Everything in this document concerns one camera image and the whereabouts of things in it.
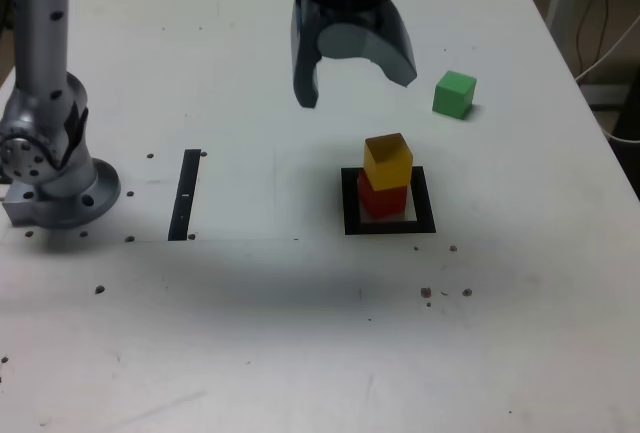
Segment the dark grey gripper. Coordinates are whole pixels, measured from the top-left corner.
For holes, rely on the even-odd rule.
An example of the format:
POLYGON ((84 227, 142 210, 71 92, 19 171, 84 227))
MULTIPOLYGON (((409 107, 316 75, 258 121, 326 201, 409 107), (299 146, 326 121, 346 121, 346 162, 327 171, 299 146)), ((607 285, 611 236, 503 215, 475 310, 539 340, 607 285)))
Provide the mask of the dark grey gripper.
POLYGON ((303 108, 316 107, 319 96, 316 66, 322 56, 367 59, 387 79, 403 87, 417 78, 411 41, 391 0, 366 10, 294 0, 291 56, 293 90, 303 108))

